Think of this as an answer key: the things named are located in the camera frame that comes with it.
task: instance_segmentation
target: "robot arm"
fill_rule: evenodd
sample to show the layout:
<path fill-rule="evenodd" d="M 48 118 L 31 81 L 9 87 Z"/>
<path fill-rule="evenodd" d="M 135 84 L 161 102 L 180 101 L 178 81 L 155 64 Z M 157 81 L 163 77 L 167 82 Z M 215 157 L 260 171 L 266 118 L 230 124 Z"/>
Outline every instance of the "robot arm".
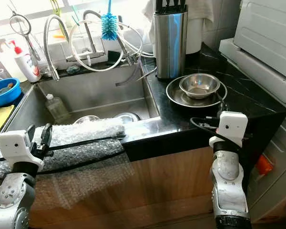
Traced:
<path fill-rule="evenodd" d="M 217 133 L 242 146 L 248 119 L 242 113 L 224 111 L 220 115 Z M 214 150 L 212 177 L 213 210 L 218 229 L 251 229 L 250 216 L 242 187 L 244 170 L 235 147 L 219 137 L 211 137 Z"/>
<path fill-rule="evenodd" d="M 12 167 L 0 186 L 0 229 L 26 229 L 35 199 L 35 177 L 43 168 L 43 157 L 51 142 L 52 126 L 47 124 L 41 144 L 32 143 L 35 127 L 28 131 L 0 134 L 0 149 Z"/>

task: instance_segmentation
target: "plastic bottle in sink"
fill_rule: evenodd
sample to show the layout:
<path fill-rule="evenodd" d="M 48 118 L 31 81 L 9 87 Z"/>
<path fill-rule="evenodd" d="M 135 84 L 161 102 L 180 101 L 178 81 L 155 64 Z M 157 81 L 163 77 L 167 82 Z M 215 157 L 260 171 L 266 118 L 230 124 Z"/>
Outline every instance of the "plastic bottle in sink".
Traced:
<path fill-rule="evenodd" d="M 61 123 L 70 118 L 65 105 L 59 97 L 54 97 L 52 94 L 47 94 L 46 107 L 55 119 L 55 122 Z"/>

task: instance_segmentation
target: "metal plate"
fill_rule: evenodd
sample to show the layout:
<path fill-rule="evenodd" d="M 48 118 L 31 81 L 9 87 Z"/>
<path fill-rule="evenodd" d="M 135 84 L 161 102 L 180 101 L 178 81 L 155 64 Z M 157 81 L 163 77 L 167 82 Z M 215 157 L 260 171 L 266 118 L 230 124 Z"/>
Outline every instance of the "metal plate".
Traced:
<path fill-rule="evenodd" d="M 167 97 L 174 103 L 192 108 L 209 107 L 220 103 L 220 100 L 216 94 L 211 95 L 205 99 L 192 99 L 188 97 L 179 87 L 179 82 L 182 80 L 182 78 L 184 78 L 184 76 L 174 79 L 167 85 L 166 88 Z M 222 82 L 220 82 L 218 93 L 222 99 L 225 99 L 227 96 L 227 88 Z"/>

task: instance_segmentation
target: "white towel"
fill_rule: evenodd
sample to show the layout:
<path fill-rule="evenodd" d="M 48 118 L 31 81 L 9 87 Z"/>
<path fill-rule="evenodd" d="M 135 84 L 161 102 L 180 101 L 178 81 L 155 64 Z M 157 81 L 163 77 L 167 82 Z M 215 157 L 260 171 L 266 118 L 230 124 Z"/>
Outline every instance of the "white towel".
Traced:
<path fill-rule="evenodd" d="M 214 21 L 212 0 L 186 0 L 188 5 L 188 21 L 191 19 L 203 18 L 206 28 L 211 28 Z M 148 0 L 143 14 L 151 22 L 149 30 L 149 37 L 151 43 L 154 44 L 154 27 L 153 27 L 153 13 L 155 11 L 155 0 Z"/>

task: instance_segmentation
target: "white appliance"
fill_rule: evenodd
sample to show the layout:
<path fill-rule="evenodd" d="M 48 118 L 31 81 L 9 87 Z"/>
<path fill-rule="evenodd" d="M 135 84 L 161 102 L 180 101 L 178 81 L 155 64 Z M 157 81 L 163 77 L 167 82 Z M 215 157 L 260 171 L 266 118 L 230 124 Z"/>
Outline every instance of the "white appliance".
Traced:
<path fill-rule="evenodd" d="M 243 0 L 235 37 L 222 40 L 219 51 L 286 106 L 286 0 Z M 286 119 L 263 154 L 273 170 L 263 177 L 252 172 L 252 222 L 286 217 Z"/>

